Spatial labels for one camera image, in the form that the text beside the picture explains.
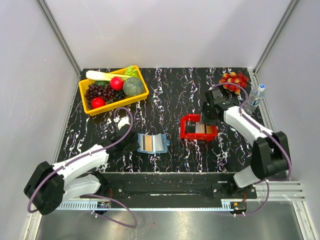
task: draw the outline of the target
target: white wall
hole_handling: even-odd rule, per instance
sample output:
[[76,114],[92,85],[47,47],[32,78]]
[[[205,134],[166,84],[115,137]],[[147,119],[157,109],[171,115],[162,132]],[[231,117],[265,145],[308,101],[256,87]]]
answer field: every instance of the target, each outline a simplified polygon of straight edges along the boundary
[[289,2],[47,0],[81,68],[253,68]]
[[77,77],[36,1],[0,1],[0,239],[19,240],[23,190],[52,162]]
[[258,73],[277,130],[288,136],[293,178],[320,234],[320,1],[301,1]]

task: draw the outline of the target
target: plastic bottle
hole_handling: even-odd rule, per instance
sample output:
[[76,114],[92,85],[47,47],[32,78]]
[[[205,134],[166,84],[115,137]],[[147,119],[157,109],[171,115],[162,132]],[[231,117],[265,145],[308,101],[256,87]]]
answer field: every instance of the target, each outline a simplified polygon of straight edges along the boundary
[[259,103],[266,95],[265,88],[266,86],[264,84],[260,84],[258,87],[251,90],[248,101],[243,106],[243,109],[247,114],[252,114],[256,110]]

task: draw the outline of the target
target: grapes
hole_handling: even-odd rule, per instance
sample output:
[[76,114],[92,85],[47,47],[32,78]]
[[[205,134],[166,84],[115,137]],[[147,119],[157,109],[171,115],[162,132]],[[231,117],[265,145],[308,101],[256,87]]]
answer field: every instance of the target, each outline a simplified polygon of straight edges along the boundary
[[117,101],[121,101],[126,98],[123,90],[115,91],[109,84],[101,86],[101,84],[90,84],[85,91],[85,98],[88,104],[88,108],[91,110],[92,99],[101,97],[106,103],[112,104]]

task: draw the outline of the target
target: small box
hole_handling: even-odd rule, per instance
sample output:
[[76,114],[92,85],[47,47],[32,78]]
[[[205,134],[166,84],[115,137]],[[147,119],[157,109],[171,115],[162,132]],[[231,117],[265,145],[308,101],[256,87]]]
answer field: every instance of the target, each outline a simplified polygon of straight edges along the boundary
[[[89,88],[89,85],[95,83],[95,80],[85,79],[85,80],[80,81],[79,82],[79,89],[80,89],[80,94],[81,94],[81,99],[82,99],[84,112],[86,114],[89,114],[90,116],[95,116],[95,115],[102,114],[104,112],[107,112],[107,111],[110,111],[110,110],[113,110],[113,109],[117,109],[119,107],[123,107],[123,106],[129,105],[129,104],[133,104],[133,103],[139,102],[141,100],[147,99],[147,97],[149,95],[149,90],[147,88],[145,80],[141,75],[139,67],[135,65],[135,66],[133,66],[133,68],[137,69],[137,72],[139,74],[139,78],[141,79],[141,81],[143,83],[143,86],[144,86],[143,93],[140,94],[140,95],[137,95],[137,96],[127,97],[126,99],[123,99],[123,100],[120,100],[120,101],[116,101],[116,102],[113,102],[113,103],[110,103],[110,104],[106,104],[105,106],[101,106],[101,107],[98,107],[98,108],[95,108],[95,109],[92,109],[92,110],[90,110],[88,108],[88,103],[86,101],[85,94],[86,94],[87,89]],[[122,69],[119,69],[119,70],[116,70],[116,71],[113,71],[113,72],[110,72],[110,73],[111,74],[125,75],[126,69],[127,68],[122,68]]]
[[187,122],[199,123],[200,119],[201,119],[200,114],[188,114],[188,115],[184,116],[183,118],[181,118],[180,139],[187,139],[189,141],[197,140],[197,141],[210,142],[218,135],[217,126],[213,126],[213,125],[210,126],[211,129],[209,132],[211,132],[211,133],[195,133],[195,132],[191,132],[191,131],[186,132]]

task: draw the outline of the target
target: yellow plastic tray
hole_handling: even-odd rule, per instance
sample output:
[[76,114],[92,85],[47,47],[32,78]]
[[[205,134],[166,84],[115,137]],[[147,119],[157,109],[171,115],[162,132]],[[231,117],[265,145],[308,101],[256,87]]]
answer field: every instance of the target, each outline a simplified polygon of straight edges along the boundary
[[[149,90],[147,88],[145,80],[142,77],[138,66],[133,66],[133,68],[137,69],[139,77],[143,82],[143,86],[144,86],[143,93],[140,94],[140,95],[128,97],[126,99],[123,99],[123,100],[120,100],[120,101],[116,101],[116,102],[113,102],[113,103],[110,103],[110,104],[107,104],[105,106],[98,107],[98,108],[95,108],[95,109],[92,109],[92,110],[90,110],[88,108],[88,103],[87,103],[87,99],[85,97],[85,94],[86,94],[87,89],[89,88],[89,85],[94,83],[95,81],[94,80],[90,80],[90,79],[85,79],[85,80],[80,81],[79,82],[79,89],[80,89],[80,94],[81,94],[81,99],[82,99],[84,112],[86,114],[89,114],[90,116],[95,116],[95,115],[102,114],[104,112],[107,112],[107,111],[110,111],[110,110],[113,110],[113,109],[116,109],[116,108],[119,108],[119,107],[123,107],[125,105],[133,104],[133,103],[139,102],[141,100],[147,99],[147,96],[149,95]],[[126,69],[127,68],[122,68],[122,69],[119,69],[117,71],[113,71],[113,72],[110,72],[110,73],[111,74],[125,75]]]

